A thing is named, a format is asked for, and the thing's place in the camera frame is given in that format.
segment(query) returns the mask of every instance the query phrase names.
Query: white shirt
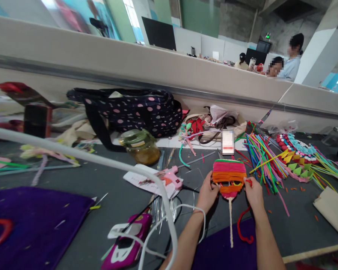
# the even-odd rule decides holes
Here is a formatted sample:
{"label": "white shirt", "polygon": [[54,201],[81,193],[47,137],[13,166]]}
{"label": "white shirt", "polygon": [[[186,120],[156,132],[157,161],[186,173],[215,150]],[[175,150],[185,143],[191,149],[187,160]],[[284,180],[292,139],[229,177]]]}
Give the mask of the white shirt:
{"label": "white shirt", "polygon": [[249,66],[246,62],[243,62],[242,64],[240,64],[240,61],[238,61],[238,62],[235,63],[234,67],[247,70]]}
{"label": "white shirt", "polygon": [[278,74],[277,79],[284,79],[287,81],[294,82],[298,73],[299,65],[300,65],[299,57],[287,60],[287,62],[284,65],[284,68]]}

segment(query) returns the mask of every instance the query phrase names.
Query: window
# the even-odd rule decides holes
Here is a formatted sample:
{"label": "window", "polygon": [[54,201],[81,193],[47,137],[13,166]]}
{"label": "window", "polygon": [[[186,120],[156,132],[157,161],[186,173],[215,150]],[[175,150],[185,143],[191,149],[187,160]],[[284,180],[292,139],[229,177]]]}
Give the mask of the window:
{"label": "window", "polygon": [[123,0],[132,27],[140,28],[132,0]]}

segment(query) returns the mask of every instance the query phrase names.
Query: pink glue gun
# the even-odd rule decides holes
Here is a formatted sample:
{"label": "pink glue gun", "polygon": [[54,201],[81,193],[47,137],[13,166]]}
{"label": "pink glue gun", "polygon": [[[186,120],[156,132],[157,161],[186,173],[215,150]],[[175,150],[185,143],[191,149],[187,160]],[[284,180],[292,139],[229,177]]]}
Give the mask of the pink glue gun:
{"label": "pink glue gun", "polygon": [[178,172],[178,167],[173,166],[171,169],[165,169],[160,172],[157,172],[155,175],[160,179],[165,180],[165,186],[170,183],[173,183],[175,190],[181,190],[183,183],[175,175]]}

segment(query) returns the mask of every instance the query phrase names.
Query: purple felt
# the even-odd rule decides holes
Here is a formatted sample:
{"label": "purple felt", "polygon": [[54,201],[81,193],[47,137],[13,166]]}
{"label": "purple felt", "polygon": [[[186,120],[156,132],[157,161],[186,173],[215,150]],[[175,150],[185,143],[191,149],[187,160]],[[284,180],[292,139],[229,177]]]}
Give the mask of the purple felt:
{"label": "purple felt", "polygon": [[230,227],[204,239],[196,248],[192,270],[257,269],[257,246],[253,219],[240,222],[242,236],[254,237],[252,244],[240,240],[237,224],[233,224],[234,247],[230,248]]}
{"label": "purple felt", "polygon": [[93,203],[91,198],[47,189],[0,190],[0,219],[14,223],[0,245],[0,270],[54,269]]}

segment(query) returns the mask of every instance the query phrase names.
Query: desk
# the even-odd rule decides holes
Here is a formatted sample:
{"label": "desk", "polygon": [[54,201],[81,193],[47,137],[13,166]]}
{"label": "desk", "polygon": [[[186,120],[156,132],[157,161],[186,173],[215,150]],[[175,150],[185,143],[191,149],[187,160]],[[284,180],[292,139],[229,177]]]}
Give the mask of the desk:
{"label": "desk", "polygon": [[[320,137],[316,139],[314,135],[312,136],[313,138],[310,140],[306,135],[303,135],[302,138],[300,135],[296,135],[296,138],[299,140],[301,139],[305,143],[311,142],[318,146],[321,152],[328,158],[334,159],[333,155],[338,148],[326,147],[319,142]],[[0,142],[0,156],[9,157],[13,162],[18,161],[18,155],[20,153],[18,146],[18,144],[12,142]],[[101,145],[95,146],[95,150],[97,151],[97,155],[126,162],[130,165],[135,164],[134,160],[129,158],[126,153],[109,152]],[[172,149],[163,148],[162,150],[165,150],[165,165]],[[179,149],[175,150],[173,158],[170,159],[169,166],[180,165],[178,151]],[[200,157],[202,153],[205,155],[212,151],[213,150],[197,149],[197,157]],[[247,152],[243,151],[242,153],[249,157]],[[183,150],[182,158],[184,161],[195,159],[189,149]],[[204,164],[201,161],[196,162],[191,165],[191,171],[187,168],[181,168],[177,175],[184,179],[184,184],[187,186],[197,188],[202,184],[203,177],[205,177],[212,169],[213,162],[217,158],[218,155],[214,154],[207,157]],[[235,158],[238,159],[242,157],[235,154]],[[50,161],[50,165],[57,165],[57,162],[58,161]],[[92,211],[87,216],[76,237],[57,266],[57,270],[100,269],[100,258],[114,243],[114,240],[107,239],[107,234],[111,227],[117,223],[127,222],[127,219],[131,215],[138,213],[148,204],[151,197],[150,193],[139,190],[124,181],[122,179],[125,174],[124,171],[93,164],[91,162],[84,164],[81,161],[80,163],[82,164],[82,167],[79,168],[45,171],[40,177],[38,185],[40,188],[60,190],[88,197],[97,196],[101,198],[107,192],[109,193],[103,200],[101,204],[102,207],[99,210]],[[11,177],[0,177],[0,189],[29,186],[34,175],[35,173],[25,173]],[[329,176],[326,176],[326,179],[338,191],[338,180]],[[287,204],[290,217],[287,217],[282,202],[277,195],[274,196],[272,193],[268,195],[265,189],[263,189],[263,194],[266,210],[272,211],[271,214],[268,213],[268,217],[285,263],[300,260],[308,256],[316,256],[321,252],[338,250],[338,233],[312,204],[321,193],[316,184],[311,182],[302,184],[289,177],[284,180],[284,186],[288,188],[288,193],[283,189],[280,189],[280,193]],[[304,187],[306,191],[301,192],[300,186]],[[297,188],[297,190],[291,191],[290,188],[292,187]],[[183,203],[190,205],[198,199],[197,194],[193,195],[193,192],[187,190],[181,191],[178,197]],[[245,193],[242,191],[233,201],[233,223],[237,222],[239,215],[246,208],[246,197]],[[180,235],[189,219],[190,212],[191,211],[188,208],[182,210],[182,215],[179,216],[175,225],[178,235]],[[243,217],[244,220],[247,218],[250,218],[250,213],[245,214]],[[207,235],[209,236],[228,226],[228,202],[219,198],[213,216],[207,221]],[[164,223],[161,233],[159,234],[159,230],[157,230],[151,237],[149,248],[164,253],[165,251],[170,250],[170,247],[167,246],[168,242],[169,232]],[[160,264],[160,260],[152,255],[146,254],[145,269],[155,269]]]}

